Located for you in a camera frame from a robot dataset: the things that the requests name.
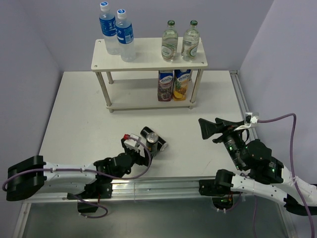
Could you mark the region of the white two-tier shelf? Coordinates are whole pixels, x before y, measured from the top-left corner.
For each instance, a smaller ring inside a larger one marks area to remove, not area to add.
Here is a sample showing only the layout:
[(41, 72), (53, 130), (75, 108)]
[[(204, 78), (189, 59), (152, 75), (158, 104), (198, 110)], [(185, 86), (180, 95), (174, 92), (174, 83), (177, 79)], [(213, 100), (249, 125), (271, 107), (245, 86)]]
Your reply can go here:
[[(134, 41), (137, 58), (124, 62), (119, 55), (106, 51), (105, 41), (95, 41), (91, 70), (97, 76), (109, 112), (123, 110), (190, 108), (195, 106), (204, 70), (208, 66), (202, 42), (199, 42), (196, 58), (185, 61), (181, 55), (173, 61), (164, 61), (161, 38), (137, 38)], [(191, 69), (186, 99), (160, 102), (157, 98), (158, 71)]]

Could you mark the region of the aluminium rail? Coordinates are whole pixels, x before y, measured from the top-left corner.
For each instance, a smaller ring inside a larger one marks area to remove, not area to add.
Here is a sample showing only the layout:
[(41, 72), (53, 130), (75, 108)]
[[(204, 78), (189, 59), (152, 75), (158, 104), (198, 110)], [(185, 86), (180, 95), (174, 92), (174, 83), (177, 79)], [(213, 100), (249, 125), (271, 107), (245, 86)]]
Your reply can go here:
[[(140, 178), (134, 180), (114, 180), (101, 195), (101, 201), (123, 200), (158, 200), (158, 199), (182, 199), (202, 198), (200, 192), (210, 195), (213, 177), (190, 177), (190, 178)], [(256, 195), (278, 204), (284, 204), (286, 192), (275, 185), (264, 185), (252, 179), (235, 175), (233, 187), (230, 189), (236, 195)]]
[[(240, 107), (240, 112), (241, 112), (242, 118), (244, 119), (245, 118), (245, 113), (249, 112), (249, 107), (248, 107), (246, 98), (244, 96), (244, 92), (242, 90), (242, 86), (241, 86), (241, 83), (240, 83), (240, 80), (239, 80), (238, 71), (237, 70), (232, 70), (232, 71), (229, 72), (229, 74), (230, 74), (230, 77), (231, 77), (231, 80), (232, 80), (232, 83), (233, 83), (233, 87), (234, 87), (234, 90), (235, 90), (235, 93), (236, 93), (236, 97), (237, 97), (238, 104), (239, 104), (239, 107)], [(250, 128), (249, 129), (249, 139), (246, 140), (246, 143), (247, 142), (251, 142), (251, 141), (253, 141), (253, 140), (257, 139), (257, 138), (258, 138), (258, 136), (257, 136), (255, 128), (254, 127)]]

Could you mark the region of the purple grape juice carton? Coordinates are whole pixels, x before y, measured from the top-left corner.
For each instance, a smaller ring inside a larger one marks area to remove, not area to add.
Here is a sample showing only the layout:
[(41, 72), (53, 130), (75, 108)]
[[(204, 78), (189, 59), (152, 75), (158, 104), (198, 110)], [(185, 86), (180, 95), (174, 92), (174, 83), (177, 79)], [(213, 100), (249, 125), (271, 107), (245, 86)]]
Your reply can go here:
[(172, 98), (173, 88), (173, 71), (159, 70), (158, 71), (158, 100), (168, 102)]

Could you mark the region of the black yellow can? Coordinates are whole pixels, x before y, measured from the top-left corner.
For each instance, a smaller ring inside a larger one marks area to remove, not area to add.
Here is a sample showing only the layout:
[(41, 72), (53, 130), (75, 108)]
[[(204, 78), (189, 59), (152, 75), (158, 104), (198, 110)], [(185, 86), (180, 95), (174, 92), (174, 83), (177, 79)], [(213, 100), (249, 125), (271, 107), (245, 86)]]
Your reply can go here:
[(150, 129), (147, 126), (145, 126), (140, 132), (141, 136), (145, 139), (147, 139), (147, 136), (150, 133), (154, 133), (158, 136), (158, 150), (160, 150), (161, 152), (164, 151), (166, 147), (168, 146), (168, 143), (162, 137), (160, 137), (156, 132), (154, 132), (152, 129)]
[(154, 132), (150, 132), (146, 136), (146, 147), (148, 148), (152, 159), (158, 153), (158, 141), (159, 141), (159, 136)]

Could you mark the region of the yellow pineapple juice carton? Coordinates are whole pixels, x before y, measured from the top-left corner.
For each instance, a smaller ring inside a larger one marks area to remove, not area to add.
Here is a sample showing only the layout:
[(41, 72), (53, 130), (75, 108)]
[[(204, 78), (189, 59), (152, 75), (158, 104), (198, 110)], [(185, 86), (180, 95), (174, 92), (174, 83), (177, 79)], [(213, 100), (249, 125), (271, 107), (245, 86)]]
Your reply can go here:
[(175, 101), (184, 101), (186, 99), (190, 76), (190, 69), (176, 69), (174, 71), (172, 97)]

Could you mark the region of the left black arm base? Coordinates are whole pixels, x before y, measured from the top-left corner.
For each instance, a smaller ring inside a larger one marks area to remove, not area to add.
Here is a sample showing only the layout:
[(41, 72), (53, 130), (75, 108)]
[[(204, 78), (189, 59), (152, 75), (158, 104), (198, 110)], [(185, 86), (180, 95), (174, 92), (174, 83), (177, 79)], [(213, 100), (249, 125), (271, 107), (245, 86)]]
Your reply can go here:
[[(67, 194), (67, 200), (77, 199), (77, 211), (81, 216), (96, 219), (104, 217), (108, 214), (108, 209), (101, 205), (101, 199), (109, 199), (112, 194), (112, 185), (106, 183), (104, 185), (88, 184), (84, 187), (84, 191), (79, 194)], [(102, 215), (92, 216), (98, 209), (103, 209)]]

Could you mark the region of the clear glass bottle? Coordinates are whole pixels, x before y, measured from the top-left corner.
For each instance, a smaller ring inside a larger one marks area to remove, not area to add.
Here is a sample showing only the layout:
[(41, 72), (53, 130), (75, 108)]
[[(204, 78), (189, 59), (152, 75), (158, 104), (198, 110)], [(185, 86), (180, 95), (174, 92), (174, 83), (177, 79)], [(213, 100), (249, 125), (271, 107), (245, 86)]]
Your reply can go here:
[(175, 29), (175, 21), (169, 20), (167, 28), (163, 32), (161, 42), (161, 56), (165, 61), (173, 61), (177, 54), (178, 33)]
[(200, 39), (197, 25), (198, 22), (196, 20), (191, 20), (190, 28), (184, 33), (181, 55), (185, 61), (192, 61), (196, 57)]

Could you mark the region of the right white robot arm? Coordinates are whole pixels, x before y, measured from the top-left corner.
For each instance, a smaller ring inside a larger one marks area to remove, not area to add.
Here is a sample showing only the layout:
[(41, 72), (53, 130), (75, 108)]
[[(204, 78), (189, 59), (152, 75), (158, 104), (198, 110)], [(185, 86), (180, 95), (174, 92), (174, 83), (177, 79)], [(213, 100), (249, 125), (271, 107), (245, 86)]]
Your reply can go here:
[(243, 121), (232, 122), (216, 118), (214, 122), (199, 119), (202, 138), (215, 134), (213, 143), (224, 144), (234, 166), (247, 176), (221, 169), (213, 179), (199, 181), (202, 196), (222, 197), (231, 193), (248, 193), (282, 205), (292, 214), (317, 214), (317, 186), (293, 176), (281, 161), (272, 156), (272, 150), (259, 139), (246, 143), (243, 132), (256, 125), (257, 116), (248, 115)]

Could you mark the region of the blue-label water bottle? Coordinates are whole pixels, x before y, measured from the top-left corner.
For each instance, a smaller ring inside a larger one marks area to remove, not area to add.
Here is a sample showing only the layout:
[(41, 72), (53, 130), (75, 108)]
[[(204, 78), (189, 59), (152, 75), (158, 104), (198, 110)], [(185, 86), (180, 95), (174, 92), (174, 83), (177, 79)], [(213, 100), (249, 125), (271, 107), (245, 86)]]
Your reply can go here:
[(106, 45), (106, 50), (110, 55), (120, 55), (120, 47), (116, 35), (116, 18), (111, 12), (109, 3), (103, 1), (100, 3), (99, 21)]
[(116, 34), (119, 46), (121, 47), (121, 59), (125, 62), (132, 62), (136, 59), (134, 47), (134, 34), (132, 22), (127, 18), (124, 9), (117, 11)]

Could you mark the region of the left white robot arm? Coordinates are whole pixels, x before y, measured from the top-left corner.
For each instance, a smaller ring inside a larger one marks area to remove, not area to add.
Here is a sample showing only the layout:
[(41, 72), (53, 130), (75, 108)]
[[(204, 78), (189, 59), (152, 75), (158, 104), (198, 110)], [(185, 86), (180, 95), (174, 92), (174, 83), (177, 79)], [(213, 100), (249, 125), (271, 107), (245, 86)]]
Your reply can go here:
[(110, 198), (112, 181), (131, 173), (134, 165), (149, 168), (157, 145), (141, 143), (141, 138), (126, 134), (121, 139), (124, 151), (88, 165), (62, 165), (44, 161), (37, 155), (8, 168), (2, 188), (7, 201), (21, 201), (41, 193), (67, 193), (70, 199)]

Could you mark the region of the aluminium right rail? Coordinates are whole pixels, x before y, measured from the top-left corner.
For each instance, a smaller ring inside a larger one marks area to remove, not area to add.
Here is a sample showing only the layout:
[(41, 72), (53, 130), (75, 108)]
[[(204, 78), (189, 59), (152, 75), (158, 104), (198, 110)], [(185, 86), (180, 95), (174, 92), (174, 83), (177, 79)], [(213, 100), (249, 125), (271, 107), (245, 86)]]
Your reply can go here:
[[(230, 77), (231, 77), (231, 80), (232, 80), (232, 83), (233, 83), (233, 87), (234, 87), (234, 90), (235, 90), (235, 93), (236, 93), (236, 97), (237, 97), (238, 104), (239, 104), (239, 107), (240, 107), (240, 112), (241, 112), (242, 118), (244, 119), (245, 118), (245, 113), (249, 112), (249, 107), (248, 107), (246, 98), (244, 96), (244, 92), (242, 90), (242, 86), (241, 86), (241, 83), (240, 83), (240, 80), (239, 80), (238, 71), (237, 70), (232, 70), (232, 71), (229, 72), (229, 74), (230, 74)], [(258, 136), (257, 136), (255, 128), (254, 127), (250, 128), (249, 129), (249, 139), (246, 140), (246, 143), (247, 142), (251, 142), (251, 141), (253, 141), (253, 140), (257, 139), (257, 138), (258, 138)]]

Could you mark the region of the aluminium front rail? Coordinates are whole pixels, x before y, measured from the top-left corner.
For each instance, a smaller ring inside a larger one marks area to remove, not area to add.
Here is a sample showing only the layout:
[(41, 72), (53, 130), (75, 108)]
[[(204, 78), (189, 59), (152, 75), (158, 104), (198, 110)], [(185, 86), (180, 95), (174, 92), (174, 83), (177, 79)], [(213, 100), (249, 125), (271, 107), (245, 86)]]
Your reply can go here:
[[(158, 200), (158, 199), (182, 199), (202, 198), (200, 192), (210, 195), (213, 177), (190, 177), (190, 178), (140, 178), (134, 180), (114, 180), (101, 195), (101, 201), (123, 200)], [(235, 175), (233, 187), (230, 189), (236, 195), (256, 195), (278, 204), (284, 204), (286, 192), (275, 185), (264, 185), (252, 179)]]

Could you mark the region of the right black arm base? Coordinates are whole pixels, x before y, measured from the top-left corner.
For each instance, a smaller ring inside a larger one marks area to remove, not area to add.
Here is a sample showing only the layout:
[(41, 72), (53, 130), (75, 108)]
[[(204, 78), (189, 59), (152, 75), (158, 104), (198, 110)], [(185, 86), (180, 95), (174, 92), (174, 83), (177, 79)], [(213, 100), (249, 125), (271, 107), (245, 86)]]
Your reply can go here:
[(199, 194), (211, 197), (211, 202), (216, 212), (233, 210), (242, 202), (242, 193), (231, 191), (231, 185), (223, 182), (216, 182), (216, 179), (199, 180)]

